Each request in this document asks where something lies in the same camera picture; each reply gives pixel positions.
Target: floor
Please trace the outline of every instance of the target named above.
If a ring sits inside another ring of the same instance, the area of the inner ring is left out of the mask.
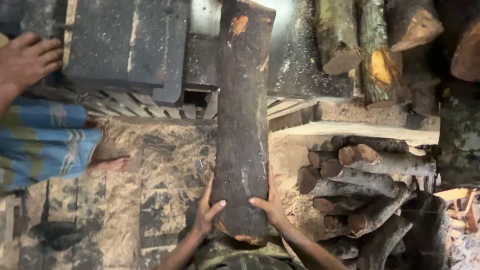
[[[215,167],[213,122],[100,119],[101,158],[131,155],[127,172],[94,172],[79,179],[52,179],[28,189],[20,240],[21,269],[152,269],[175,248],[195,214],[195,203]],[[269,136],[270,162],[288,218],[306,235],[324,237],[323,218],[300,195],[297,171],[308,148],[325,136]],[[85,239],[64,252],[46,252],[28,231],[40,221],[72,221]]]

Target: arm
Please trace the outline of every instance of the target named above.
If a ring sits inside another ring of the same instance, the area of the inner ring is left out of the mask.
[[[61,67],[60,47],[57,39],[27,33],[0,48],[0,119],[27,87]]]
[[[333,255],[314,241],[303,235],[287,218],[283,210],[280,194],[277,190],[276,178],[270,167],[270,193],[268,202],[260,198],[251,198],[250,203],[267,214],[270,223],[291,246],[308,269],[346,270],[347,268]]]
[[[227,205],[226,201],[219,201],[210,207],[210,195],[212,193],[213,177],[210,178],[205,194],[200,200],[197,217],[192,231],[188,233],[180,245],[175,248],[166,260],[160,262],[156,270],[181,270],[186,267],[200,244],[213,230],[213,218]]]

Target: foot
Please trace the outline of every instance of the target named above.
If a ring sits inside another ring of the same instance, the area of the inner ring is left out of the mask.
[[[130,156],[118,157],[108,160],[92,161],[87,170],[88,171],[110,171],[122,172],[130,165]]]

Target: person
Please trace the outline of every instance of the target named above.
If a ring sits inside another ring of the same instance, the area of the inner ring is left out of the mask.
[[[88,117],[83,107],[20,96],[62,67],[61,47],[57,39],[42,40],[32,33],[0,44],[0,191],[21,190],[55,176],[74,179],[85,171],[122,171],[129,165],[130,157],[96,159],[102,131],[84,128]]]
[[[193,259],[196,269],[205,270],[304,270],[293,262],[283,249],[283,253],[272,253],[272,245],[268,251],[260,249],[232,249],[226,245],[205,244],[206,238],[213,230],[213,218],[223,211],[228,202],[219,201],[209,205],[212,193],[213,177],[210,179],[205,194],[199,202],[194,225],[184,240],[169,256],[162,260],[156,270],[185,269]],[[253,207],[265,211],[270,224],[279,235],[295,251],[299,259],[309,270],[345,270],[347,269],[337,258],[317,243],[302,234],[287,218],[277,190],[276,177],[270,166],[268,201],[261,198],[250,198]]]

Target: hand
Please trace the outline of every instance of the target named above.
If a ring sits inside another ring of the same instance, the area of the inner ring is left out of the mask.
[[[292,228],[293,225],[288,220],[285,210],[283,209],[282,200],[276,185],[276,177],[271,165],[269,167],[268,185],[270,190],[268,194],[268,202],[254,197],[250,199],[250,203],[265,211],[270,224],[272,224],[277,231],[283,233],[285,230]]]
[[[58,39],[40,40],[40,37],[27,33],[0,48],[2,94],[17,96],[28,86],[59,69],[62,66],[61,46]]]
[[[213,230],[213,218],[220,213],[227,205],[227,202],[222,200],[210,207],[210,195],[212,194],[213,176],[208,182],[205,194],[200,200],[197,210],[197,217],[192,228],[192,233],[198,233],[201,237],[206,237]]]

